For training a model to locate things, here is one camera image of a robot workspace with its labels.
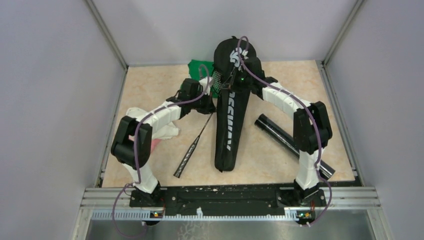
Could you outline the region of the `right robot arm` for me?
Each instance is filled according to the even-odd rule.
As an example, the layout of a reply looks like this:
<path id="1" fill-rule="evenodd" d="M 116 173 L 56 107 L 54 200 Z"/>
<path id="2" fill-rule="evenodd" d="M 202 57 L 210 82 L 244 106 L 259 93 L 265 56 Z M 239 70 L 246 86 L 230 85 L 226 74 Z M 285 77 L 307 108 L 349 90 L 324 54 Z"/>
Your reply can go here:
<path id="1" fill-rule="evenodd" d="M 326 105 L 304 100 L 283 87 L 274 77 L 266 77 L 257 57 L 233 56 L 235 82 L 263 101 L 269 102 L 293 120 L 293 139 L 299 149 L 299 170 L 294 180 L 298 188 L 293 200 L 307 206 L 323 180 L 319 174 L 321 159 L 333 132 Z"/>

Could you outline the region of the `black racket bag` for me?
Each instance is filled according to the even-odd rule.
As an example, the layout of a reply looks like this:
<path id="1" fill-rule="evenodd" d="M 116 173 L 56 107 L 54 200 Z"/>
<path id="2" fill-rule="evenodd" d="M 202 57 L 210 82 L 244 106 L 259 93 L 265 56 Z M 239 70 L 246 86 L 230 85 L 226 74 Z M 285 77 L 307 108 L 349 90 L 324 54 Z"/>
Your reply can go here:
<path id="1" fill-rule="evenodd" d="M 257 56 L 255 48 L 252 47 L 252 52 L 249 52 L 246 42 L 238 47 L 238 41 L 235 36 L 223 40 L 213 56 L 212 77 L 217 91 L 214 166 L 220 172 L 230 172 L 235 168 L 251 94 L 248 87 L 237 85 L 243 77 L 238 52 L 243 58 Z"/>

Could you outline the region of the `badminton racket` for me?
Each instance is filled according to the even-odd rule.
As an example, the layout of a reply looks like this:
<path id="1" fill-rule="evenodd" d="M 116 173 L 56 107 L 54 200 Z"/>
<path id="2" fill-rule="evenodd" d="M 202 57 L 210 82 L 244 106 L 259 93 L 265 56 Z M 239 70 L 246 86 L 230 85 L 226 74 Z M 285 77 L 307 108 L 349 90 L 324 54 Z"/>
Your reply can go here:
<path id="1" fill-rule="evenodd" d="M 180 89 L 175 94 L 175 99 L 172 100 L 173 103 L 178 103 L 178 106 L 181 108 L 181 117 L 186 116 L 191 112 L 191 110 L 197 111 L 197 102 L 203 95 L 210 95 L 212 96 L 211 87 L 203 88 L 203 86 L 199 83 L 199 81 L 194 80 L 192 78 L 186 78 L 181 86 Z M 200 137 L 205 130 L 206 126 L 208 125 L 210 119 L 212 118 L 214 113 L 212 114 L 205 114 L 208 116 L 203 128 L 201 129 L 200 133 L 197 135 L 197 137 L 194 139 L 193 143 L 188 148 L 187 152 L 185 153 L 184 157 L 182 158 L 179 166 L 177 167 L 175 173 L 173 174 L 174 177 L 180 178 L 181 174 L 183 173 L 189 159 L 193 155 L 198 142 L 200 140 Z"/>

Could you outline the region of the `black shuttlecock tube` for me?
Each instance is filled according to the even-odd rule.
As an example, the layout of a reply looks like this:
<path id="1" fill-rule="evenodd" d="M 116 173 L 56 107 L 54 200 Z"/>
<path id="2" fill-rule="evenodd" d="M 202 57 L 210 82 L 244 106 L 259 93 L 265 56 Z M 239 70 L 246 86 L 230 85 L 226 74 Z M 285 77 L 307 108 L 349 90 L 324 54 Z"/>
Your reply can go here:
<path id="1" fill-rule="evenodd" d="M 260 130 L 264 131 L 268 136 L 274 139 L 278 144 L 290 151 L 297 158 L 300 157 L 300 150 L 296 146 L 294 138 L 274 121 L 264 114 L 261 114 L 254 122 Z M 329 180 L 336 170 L 323 160 L 320 161 L 319 173 L 322 178 Z"/>

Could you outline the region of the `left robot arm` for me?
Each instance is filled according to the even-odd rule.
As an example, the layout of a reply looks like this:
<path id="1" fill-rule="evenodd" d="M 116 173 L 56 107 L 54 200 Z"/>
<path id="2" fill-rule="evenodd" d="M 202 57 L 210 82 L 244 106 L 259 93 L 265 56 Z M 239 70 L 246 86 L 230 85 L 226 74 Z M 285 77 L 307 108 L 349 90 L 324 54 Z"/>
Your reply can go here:
<path id="1" fill-rule="evenodd" d="M 156 190 L 159 182 L 147 163 L 153 135 L 191 110 L 205 115 L 212 113 L 215 109 L 210 96 L 213 84 L 212 77 L 186 78 L 176 95 L 167 98 L 160 106 L 138 116 L 125 115 L 119 121 L 110 153 L 130 172 L 131 186 L 142 191 L 141 200 L 147 206 L 156 206 L 161 198 Z"/>

